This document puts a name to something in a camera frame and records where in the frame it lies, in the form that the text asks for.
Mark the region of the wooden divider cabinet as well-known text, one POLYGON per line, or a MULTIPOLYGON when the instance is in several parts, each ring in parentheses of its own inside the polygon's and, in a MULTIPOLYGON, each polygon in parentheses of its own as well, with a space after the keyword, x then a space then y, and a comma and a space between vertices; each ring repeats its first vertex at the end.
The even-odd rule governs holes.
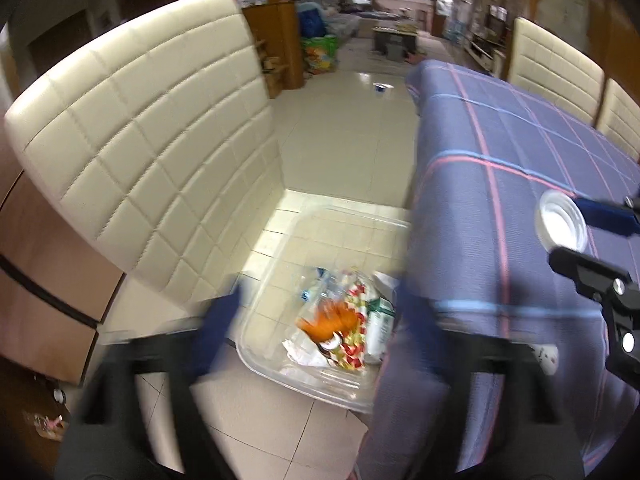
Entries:
POLYGON ((283 90, 296 90, 305 84, 302 42, 295 3, 258 4, 243 9, 250 26, 262 76, 271 99, 283 90))

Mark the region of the red yellow snack wrapper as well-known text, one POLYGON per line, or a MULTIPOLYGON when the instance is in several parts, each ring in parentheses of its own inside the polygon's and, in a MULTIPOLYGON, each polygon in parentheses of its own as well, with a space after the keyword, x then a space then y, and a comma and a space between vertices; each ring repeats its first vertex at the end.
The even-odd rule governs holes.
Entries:
POLYGON ((367 304, 368 286, 361 278, 350 284, 340 299, 334 301, 346 301, 352 308, 360 312, 363 323, 349 335, 342 337, 340 350, 329 353, 329 359, 338 367, 349 372, 358 372, 363 368, 364 350, 366 350, 367 304))

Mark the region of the cream quilted chair right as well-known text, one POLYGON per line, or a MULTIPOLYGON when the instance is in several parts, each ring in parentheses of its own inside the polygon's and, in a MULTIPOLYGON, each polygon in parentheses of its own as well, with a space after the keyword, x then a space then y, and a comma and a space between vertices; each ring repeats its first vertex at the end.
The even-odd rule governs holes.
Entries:
POLYGON ((596 129, 635 162, 640 154, 640 107, 613 78, 605 84, 596 129))

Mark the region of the colourful printed bag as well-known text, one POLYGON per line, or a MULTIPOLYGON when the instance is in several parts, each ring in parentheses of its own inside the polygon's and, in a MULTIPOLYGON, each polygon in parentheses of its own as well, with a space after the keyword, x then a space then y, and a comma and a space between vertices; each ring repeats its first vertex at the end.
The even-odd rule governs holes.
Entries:
POLYGON ((303 60, 307 72, 313 75, 334 72, 337 68, 337 46, 334 35, 303 38, 303 60))

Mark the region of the cream quilted chair left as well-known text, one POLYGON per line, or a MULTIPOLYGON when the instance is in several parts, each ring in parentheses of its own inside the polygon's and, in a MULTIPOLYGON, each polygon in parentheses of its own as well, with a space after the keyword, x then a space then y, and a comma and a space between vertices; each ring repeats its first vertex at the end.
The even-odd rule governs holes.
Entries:
POLYGON ((236 0, 178 0, 88 42, 14 101, 6 136, 72 229, 176 306, 248 278, 236 348, 250 370, 371 411, 378 364, 325 358, 295 321, 314 315, 329 284, 397 268, 408 223, 399 209, 284 186, 236 0))

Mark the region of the cream quilted chair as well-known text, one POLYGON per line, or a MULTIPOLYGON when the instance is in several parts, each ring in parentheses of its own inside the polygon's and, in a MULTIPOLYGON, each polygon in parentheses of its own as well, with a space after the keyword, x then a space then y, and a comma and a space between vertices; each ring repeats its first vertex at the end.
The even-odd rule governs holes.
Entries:
POLYGON ((596 62, 566 41, 526 18, 517 18, 506 81, 592 124, 605 76, 596 62))
POLYGON ((613 78, 605 84, 596 129, 635 162, 640 154, 640 107, 613 78))
POLYGON ((378 364, 325 358, 295 321, 314 315, 329 284, 397 268, 408 223, 399 209, 284 186, 236 0, 178 0, 88 42, 14 101, 6 136, 72 229, 176 306, 248 278, 236 348, 250 370, 371 411, 378 364))

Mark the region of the grey sofa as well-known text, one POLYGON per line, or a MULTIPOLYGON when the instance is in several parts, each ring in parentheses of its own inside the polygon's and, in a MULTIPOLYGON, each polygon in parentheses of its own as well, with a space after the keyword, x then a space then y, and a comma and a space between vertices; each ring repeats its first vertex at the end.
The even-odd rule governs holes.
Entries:
POLYGON ((343 13, 336 0, 295 0, 296 11, 317 9, 329 34, 334 35, 340 44, 356 37, 360 17, 357 14, 343 13))

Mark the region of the small jar red-white lid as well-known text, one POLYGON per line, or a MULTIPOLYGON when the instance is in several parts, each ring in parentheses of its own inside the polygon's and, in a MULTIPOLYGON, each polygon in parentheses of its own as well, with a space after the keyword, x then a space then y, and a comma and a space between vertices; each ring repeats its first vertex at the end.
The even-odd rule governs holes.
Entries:
POLYGON ((343 339, 341 335, 334 333, 331 339, 320 342, 319 349, 322 353, 335 353, 340 350, 342 342, 343 339))

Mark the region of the white green carton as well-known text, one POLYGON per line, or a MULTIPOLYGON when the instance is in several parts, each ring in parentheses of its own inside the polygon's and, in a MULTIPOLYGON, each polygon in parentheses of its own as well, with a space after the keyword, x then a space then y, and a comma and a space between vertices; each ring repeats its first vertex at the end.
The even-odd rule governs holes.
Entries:
POLYGON ((395 309, 384 297, 367 305, 366 350, 364 362, 378 364, 386 352, 395 325, 395 309))

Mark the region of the cream quilted chair centre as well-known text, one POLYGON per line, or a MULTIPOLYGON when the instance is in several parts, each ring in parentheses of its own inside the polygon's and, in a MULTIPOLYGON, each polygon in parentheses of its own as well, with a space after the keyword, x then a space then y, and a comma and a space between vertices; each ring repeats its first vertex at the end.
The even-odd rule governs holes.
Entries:
POLYGON ((605 76, 596 62, 566 41, 526 18, 517 18, 506 81, 592 124, 605 76))

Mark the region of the clear plastic trash bin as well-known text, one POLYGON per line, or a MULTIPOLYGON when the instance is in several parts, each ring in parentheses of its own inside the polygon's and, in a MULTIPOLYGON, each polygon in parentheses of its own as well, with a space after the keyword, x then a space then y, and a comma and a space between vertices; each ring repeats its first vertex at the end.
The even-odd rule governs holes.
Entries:
POLYGON ((390 333, 374 276, 401 269, 408 217, 315 195, 281 205, 255 250, 268 261, 235 339, 243 364, 314 400, 370 412, 390 333))

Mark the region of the orange wrapper scrap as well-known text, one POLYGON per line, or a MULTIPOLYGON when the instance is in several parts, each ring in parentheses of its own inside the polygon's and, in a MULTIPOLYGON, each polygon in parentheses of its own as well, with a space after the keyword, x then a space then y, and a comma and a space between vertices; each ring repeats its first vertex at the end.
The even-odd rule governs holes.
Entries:
POLYGON ((363 315, 346 301, 326 300, 320 304, 312 321, 299 318, 296 326, 315 344, 320 344, 331 339, 334 333, 349 335, 363 320, 363 315))

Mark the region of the white plastic lid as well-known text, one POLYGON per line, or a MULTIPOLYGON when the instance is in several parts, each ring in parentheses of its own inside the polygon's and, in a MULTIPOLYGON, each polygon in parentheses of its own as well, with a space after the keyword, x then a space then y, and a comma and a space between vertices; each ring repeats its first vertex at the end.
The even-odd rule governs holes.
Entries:
POLYGON ((564 247, 584 252, 588 243, 587 225, 574 200, 555 190, 540 196, 535 211, 535 229, 546 252, 564 247))

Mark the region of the purple plaid tablecloth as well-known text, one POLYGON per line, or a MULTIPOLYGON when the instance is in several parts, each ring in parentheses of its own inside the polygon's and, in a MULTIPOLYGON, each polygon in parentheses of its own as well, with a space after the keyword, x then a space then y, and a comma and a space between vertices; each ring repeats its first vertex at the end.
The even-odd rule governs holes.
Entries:
MULTIPOLYGON (((582 479, 637 478, 639 390, 606 369, 602 301, 551 270, 535 211, 548 190, 618 204, 636 197, 638 162, 547 100, 474 70, 424 61, 407 87, 420 122, 400 282, 431 300, 447 330, 533 349, 577 436, 582 479)), ((626 270, 639 288, 638 238, 587 232, 583 254, 626 270)), ((420 372, 394 297, 397 326, 356 479, 409 479, 445 399, 444 383, 420 372)))

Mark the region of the dark coffee table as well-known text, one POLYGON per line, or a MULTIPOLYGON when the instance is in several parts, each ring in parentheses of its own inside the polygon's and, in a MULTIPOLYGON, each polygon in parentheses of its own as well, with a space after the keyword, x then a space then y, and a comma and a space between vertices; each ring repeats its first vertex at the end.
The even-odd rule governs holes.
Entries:
POLYGON ((406 58, 409 54, 416 54, 418 50, 416 32, 383 26, 376 26, 372 32, 373 50, 379 54, 389 56, 390 51, 402 51, 402 55, 406 58))

